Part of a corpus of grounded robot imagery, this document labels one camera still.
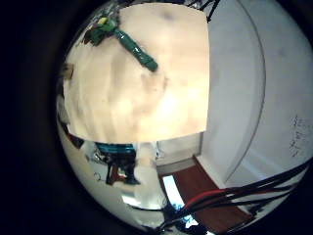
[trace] black cable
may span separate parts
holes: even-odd
[[[231,190],[228,190],[228,191],[225,191],[225,192],[222,192],[222,193],[219,193],[219,194],[216,194],[216,195],[212,195],[212,196],[208,196],[202,200],[199,200],[198,202],[195,203],[195,205],[198,205],[198,204],[201,204],[202,202],[204,201],[207,201],[207,200],[212,200],[212,199],[216,199],[216,198],[219,198],[219,197],[222,197],[222,196],[226,196],[228,194],[236,194],[236,193],[240,193],[240,192],[243,192],[245,190],[250,190],[250,189],[259,189],[258,187],[263,187],[265,186],[266,184],[267,185],[273,185],[273,186],[276,186],[276,185],[279,185],[280,183],[275,183],[276,180],[279,180],[281,182],[281,180],[283,181],[287,181],[288,179],[296,176],[297,174],[301,173],[303,170],[306,169],[306,167],[310,164],[310,162],[312,161],[313,158],[311,158],[310,160],[308,160],[307,162],[305,162],[304,164],[301,164],[293,169],[290,169],[288,171],[285,171],[283,173],[280,173],[280,174],[276,174],[272,177],[269,177],[269,178],[266,178],[266,179],[263,179],[263,180],[260,180],[260,181],[257,181],[255,183],[251,183],[251,184],[248,184],[246,186],[243,186],[243,187],[236,187],[236,188],[233,188]]]
[[[165,221],[161,226],[163,225],[166,225],[166,223],[170,222],[175,222],[176,220],[178,219],[181,219],[191,213],[194,213],[194,212],[197,212],[199,210],[202,210],[204,208],[210,208],[210,206],[213,206],[213,205],[219,205],[219,204],[222,204],[222,203],[226,203],[226,202],[229,202],[230,200],[234,200],[234,199],[238,199],[238,198],[241,198],[241,197],[244,197],[244,196],[247,196],[247,195],[251,195],[251,193],[253,193],[254,191],[259,191],[259,189],[261,190],[264,190],[264,189],[268,189],[268,188],[271,188],[272,187],[272,184],[274,185],[278,185],[278,184],[281,184],[284,179],[280,179],[280,180],[277,180],[275,181],[274,183],[271,183],[270,185],[264,185],[260,188],[256,188],[256,189],[249,189],[249,190],[246,190],[246,191],[242,191],[241,193],[238,193],[238,194],[234,194],[233,196],[229,196],[229,197],[225,197],[226,195],[223,195],[224,197],[221,198],[220,200],[217,200],[213,203],[210,203],[210,204],[206,204],[204,206],[202,205],[199,205],[199,204],[196,204],[195,206],[192,206],[190,208],[187,208],[187,209],[184,209],[184,210],[181,210],[179,211],[175,216],[173,216],[169,221]]]
[[[216,204],[216,205],[208,206],[208,208],[221,208],[221,207],[245,206],[245,205],[251,205],[251,204],[268,203],[268,202],[271,202],[273,200],[284,198],[285,196],[287,196],[290,193],[291,193],[291,191],[284,193],[284,194],[281,194],[281,195],[278,195],[278,196],[266,198],[266,199],[256,199],[256,200],[249,200],[249,201],[243,201],[243,202],[237,202],[237,203],[230,202],[230,203]]]
[[[217,8],[217,5],[219,4],[219,2],[220,2],[220,0],[215,0],[211,11],[209,12],[208,17],[206,18],[207,22],[211,21],[212,15],[215,12],[215,9]]]
[[[281,194],[281,195],[270,197],[270,198],[266,198],[266,199],[250,200],[250,201],[237,202],[237,203],[233,203],[233,202],[231,202],[231,203],[214,202],[214,203],[211,203],[211,204],[207,204],[207,205],[201,206],[200,208],[196,209],[195,211],[191,211],[190,213],[197,212],[197,211],[200,211],[202,209],[224,208],[224,207],[234,207],[234,206],[244,206],[244,205],[251,205],[251,204],[269,203],[269,202],[272,202],[274,200],[283,198],[283,197],[287,196],[290,193],[291,193],[291,191],[289,191],[289,192],[287,192],[285,194]],[[174,224],[177,220],[180,220],[181,218],[185,217],[186,215],[175,217],[174,219],[170,220],[169,222],[163,223],[159,227],[159,230],[162,230],[165,226],[170,226],[170,225]]]
[[[261,191],[261,190],[264,191],[264,189],[271,189],[271,188],[273,189],[273,186],[282,184],[282,183],[286,182],[287,180],[295,177],[296,175],[298,175],[302,171],[304,171],[308,167],[308,165],[310,164],[311,161],[312,161],[312,158],[310,160],[308,160],[307,162],[305,162],[304,164],[301,164],[301,165],[299,165],[293,169],[290,169],[288,171],[285,171],[283,173],[276,174],[272,177],[260,180],[258,182],[251,183],[251,184],[248,184],[248,185],[240,187],[240,188],[237,187],[235,189],[231,189],[231,190],[228,190],[226,192],[212,195],[212,196],[206,197],[205,199],[199,200],[198,202],[193,204],[190,208],[182,209],[181,211],[179,211],[176,216],[174,216],[170,220],[165,221],[159,228],[162,228],[166,225],[169,225],[170,223],[173,223],[175,220],[180,219],[180,218],[182,218],[188,214],[196,212],[199,209],[199,208],[197,208],[197,206],[202,204],[205,201],[212,200],[212,199],[218,199],[222,196],[227,196],[229,194],[234,194],[233,196],[223,198],[222,200],[219,200],[217,202],[215,201],[213,203],[213,205],[217,205],[217,204],[227,202],[229,200],[238,199],[240,197],[250,195],[251,193],[254,193],[257,191]]]
[[[214,203],[223,203],[223,202],[227,202],[229,200],[239,199],[239,198],[251,195],[251,194],[253,194],[255,192],[260,192],[260,191],[264,191],[264,190],[267,190],[267,189],[272,189],[273,186],[282,184],[282,183],[286,182],[288,179],[293,178],[293,177],[294,177],[294,175],[291,174],[291,175],[285,176],[282,179],[276,179],[274,182],[270,182],[268,184],[265,184],[265,185],[262,185],[262,186],[259,186],[259,187],[255,187],[255,188],[252,187],[252,188],[247,188],[247,189],[243,189],[244,188],[243,187],[243,188],[240,188],[240,189],[236,189],[236,191],[239,191],[239,192],[235,192],[235,193],[228,192],[228,193],[226,193],[226,195],[223,195],[224,196],[223,198],[221,198],[220,200],[215,201]],[[209,200],[212,200],[212,197],[207,197],[207,198],[204,198],[202,200],[199,200],[197,203],[193,204],[191,207],[179,211],[177,213],[177,216],[181,216],[181,214],[182,214],[182,217],[184,217],[187,214],[196,212],[198,210],[197,206],[199,206],[200,204],[202,204],[202,203],[204,203],[206,201],[209,201]]]
[[[205,2],[205,3],[199,8],[199,10],[200,10],[200,11],[203,11],[203,10],[207,7],[208,4],[210,4],[211,2],[214,2],[214,1],[216,1],[216,0],[208,0],[207,2]]]

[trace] red cable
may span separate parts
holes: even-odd
[[[211,196],[213,194],[219,194],[227,191],[228,189],[216,189],[216,190],[211,190],[211,191],[206,191],[203,193],[198,194],[194,198],[190,199],[186,204],[184,208],[187,208],[189,205],[195,203],[197,200],[202,199],[203,197]]]
[[[185,204],[184,208],[189,207],[191,204],[195,203],[197,200],[200,200],[200,199],[202,199],[204,197],[208,197],[208,196],[211,196],[211,195],[214,195],[214,194],[223,193],[223,192],[226,192],[227,190],[230,190],[230,189],[234,189],[234,188],[216,189],[216,190],[202,192],[202,193],[198,194],[197,196],[195,196],[194,198],[190,199]],[[280,188],[273,188],[273,189],[263,190],[263,191],[260,191],[260,192],[255,192],[253,194],[254,195],[255,194],[265,194],[265,193],[280,192],[280,191],[282,191]]]

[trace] plywood sheet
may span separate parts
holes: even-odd
[[[120,28],[158,63],[142,67],[114,37],[74,46],[65,80],[68,131],[104,143],[181,137],[206,129],[209,52],[205,14],[169,3],[121,9]]]

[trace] wire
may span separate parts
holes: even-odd
[[[211,191],[206,191],[203,193],[198,194],[196,197],[192,198],[191,200],[189,200],[186,204],[185,204],[185,208],[189,207],[190,205],[196,203],[199,199],[202,199],[204,197],[207,196],[211,196],[217,193],[222,193],[225,192],[227,189],[217,189],[217,190],[211,190]]]
[[[226,196],[228,194],[236,194],[236,193],[241,193],[241,192],[245,191],[245,193],[241,193],[241,194],[247,195],[247,194],[250,194],[251,192],[257,191],[260,188],[270,189],[271,186],[279,185],[279,184],[287,181],[288,179],[294,177],[295,175],[301,173],[303,170],[306,169],[306,167],[310,164],[311,161],[312,161],[312,159],[308,160],[304,164],[301,164],[301,165],[299,165],[293,169],[290,169],[290,170],[285,171],[285,172],[280,173],[280,174],[276,174],[272,177],[257,181],[255,183],[251,183],[251,184],[248,184],[248,185],[243,186],[243,187],[230,188],[229,190],[226,190],[225,192],[222,192],[220,194],[208,196],[205,199],[199,200],[195,204],[198,205],[204,201],[216,199],[216,198],[219,198],[222,196]]]
[[[204,4],[199,8],[199,10],[200,10],[200,11],[203,11],[203,10],[208,6],[208,4],[210,4],[211,2],[214,2],[214,1],[216,1],[216,0],[208,0],[206,3],[204,3]]]
[[[254,194],[266,194],[266,193],[275,193],[275,192],[287,191],[287,190],[290,190],[290,189],[294,188],[296,185],[297,184],[295,183],[295,184],[292,184],[292,185],[289,185],[289,186],[277,187],[277,188],[272,188],[272,189],[269,189],[269,190],[263,190],[263,191],[260,191],[260,192],[256,192]],[[206,191],[206,192],[200,193],[197,196],[195,196],[194,198],[192,198],[191,200],[189,200],[185,204],[184,208],[188,208],[192,204],[196,203],[198,200],[203,199],[203,198],[205,198],[207,196],[211,196],[211,195],[215,195],[215,194],[218,194],[218,193],[226,192],[226,191],[229,191],[231,189],[235,189],[235,188],[217,189],[217,190],[211,190],[211,191]]]
[[[158,231],[161,231],[165,226],[168,226],[170,224],[173,224],[175,221],[181,219],[182,217],[185,217],[188,214],[191,214],[193,212],[197,212],[199,210],[205,209],[205,208],[211,208],[211,207],[228,207],[228,206],[238,206],[238,205],[247,205],[247,204],[256,204],[256,203],[264,203],[264,202],[270,202],[273,200],[276,200],[281,197],[285,197],[287,194],[291,192],[291,190],[288,193],[285,193],[280,196],[268,198],[268,199],[261,199],[261,200],[253,200],[253,201],[245,201],[240,203],[229,203],[230,200],[242,198],[247,195],[255,194],[255,193],[266,193],[266,192],[275,192],[275,191],[283,191],[283,190],[289,190],[294,187],[295,184],[280,188],[273,188],[274,186],[277,186],[279,184],[282,184],[286,182],[287,180],[295,177],[302,171],[304,171],[313,158],[305,162],[304,164],[301,164],[293,169],[287,170],[283,173],[276,174],[272,177],[260,180],[255,183],[248,184],[243,187],[237,187],[237,188],[230,188],[230,189],[224,189],[221,193],[208,193],[206,194],[208,196],[204,196],[203,199],[199,199],[198,201],[194,198],[191,202],[188,202],[188,208],[184,207],[182,210],[180,210],[175,216],[173,216],[171,219],[166,220],[159,228]],[[202,205],[203,203],[221,198],[220,200],[217,200],[213,203],[209,203],[206,205]]]

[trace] wooden floor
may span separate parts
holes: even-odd
[[[195,165],[166,175],[173,175],[179,193],[186,203],[197,194],[218,189],[214,182],[203,170],[199,162],[194,159]],[[206,209],[194,215],[197,222],[205,225],[212,233],[223,233],[236,225],[251,219],[237,207]]]

